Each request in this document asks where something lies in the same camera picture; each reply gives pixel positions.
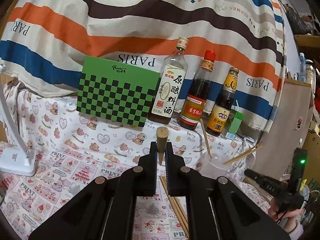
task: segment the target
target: bottle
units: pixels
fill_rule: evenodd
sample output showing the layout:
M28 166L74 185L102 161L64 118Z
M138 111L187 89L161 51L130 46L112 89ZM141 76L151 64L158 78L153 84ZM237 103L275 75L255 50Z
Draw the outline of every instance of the bottle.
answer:
M178 120L178 124L183 128L194 130L197 127L208 98L215 58L215 53L207 50L202 64L196 71Z
M231 67L213 106L206 132L219 136L229 116L237 88L239 70Z
M299 72L298 80L305 82L306 81L306 58L304 57L303 53L300 53L299 60L300 60L300 72Z
M174 54L166 57L161 67L160 78L153 96L147 118L153 122L169 124L176 106L188 64L183 53L188 39L180 37Z

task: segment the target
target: lamp base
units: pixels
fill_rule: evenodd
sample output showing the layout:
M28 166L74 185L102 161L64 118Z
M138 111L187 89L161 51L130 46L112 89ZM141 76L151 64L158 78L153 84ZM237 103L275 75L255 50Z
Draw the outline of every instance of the lamp base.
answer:
M0 154L0 171L23 175L33 176L36 173L36 153L28 150L26 153L16 147L6 147Z

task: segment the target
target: red bottle cap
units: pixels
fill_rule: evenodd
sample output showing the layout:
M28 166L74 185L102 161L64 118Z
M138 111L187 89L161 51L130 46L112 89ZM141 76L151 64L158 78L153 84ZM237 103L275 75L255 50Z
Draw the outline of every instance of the red bottle cap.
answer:
M212 50L207 50L204 54L204 59L214 62L216 54Z

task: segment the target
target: bottle cap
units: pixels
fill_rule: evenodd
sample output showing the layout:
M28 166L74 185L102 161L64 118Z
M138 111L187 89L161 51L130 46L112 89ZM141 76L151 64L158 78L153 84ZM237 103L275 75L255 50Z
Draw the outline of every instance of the bottle cap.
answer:
M178 42L177 42L177 48L182 48L182 49L186 49L187 45L188 45L188 39L184 38L184 37L179 37Z
M233 71L239 73L239 70L238 70L237 68L235 68L235 67L231 67L231 68L229 69L229 71L230 71L230 70L233 70Z
M214 62L216 59L216 54L212 50L207 50L204 54L204 59Z

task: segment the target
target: gold bottle cap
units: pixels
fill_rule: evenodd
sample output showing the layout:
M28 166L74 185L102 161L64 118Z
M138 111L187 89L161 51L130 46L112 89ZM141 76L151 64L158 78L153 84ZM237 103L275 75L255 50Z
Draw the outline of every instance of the gold bottle cap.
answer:
M239 73L239 70L238 70L237 68L235 68L235 67L231 67L231 68L229 69L229 71L230 71L230 70L233 70L233 71Z
M187 48L187 45L188 45L188 39L187 38L184 38L184 37L180 37L178 39L178 42L177 42L177 48L182 48L182 49L186 49Z

